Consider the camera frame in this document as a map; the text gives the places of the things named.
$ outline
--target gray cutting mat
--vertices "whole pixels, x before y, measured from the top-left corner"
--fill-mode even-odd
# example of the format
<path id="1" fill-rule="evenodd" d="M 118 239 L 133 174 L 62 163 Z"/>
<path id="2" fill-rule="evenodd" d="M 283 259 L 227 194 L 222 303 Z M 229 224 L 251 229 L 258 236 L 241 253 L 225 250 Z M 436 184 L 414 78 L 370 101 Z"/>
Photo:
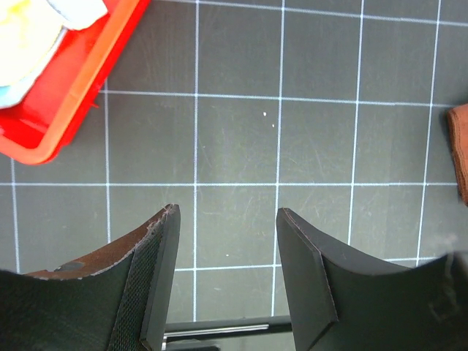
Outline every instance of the gray cutting mat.
<path id="1" fill-rule="evenodd" d="M 444 119 L 468 102 L 467 9 L 153 1 L 73 144 L 0 156 L 0 267 L 55 268 L 178 203 L 174 322 L 287 314 L 281 206 L 402 265 L 468 249 Z"/>

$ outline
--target red tray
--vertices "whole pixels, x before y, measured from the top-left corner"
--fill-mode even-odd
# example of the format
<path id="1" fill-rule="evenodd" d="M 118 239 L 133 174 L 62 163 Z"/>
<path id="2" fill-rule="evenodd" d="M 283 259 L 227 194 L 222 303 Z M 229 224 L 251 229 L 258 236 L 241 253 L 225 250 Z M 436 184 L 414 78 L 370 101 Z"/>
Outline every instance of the red tray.
<path id="1" fill-rule="evenodd" d="M 0 153 L 38 165 L 70 143 L 150 1 L 104 0 L 109 14 L 67 32 L 24 100 L 0 110 Z"/>

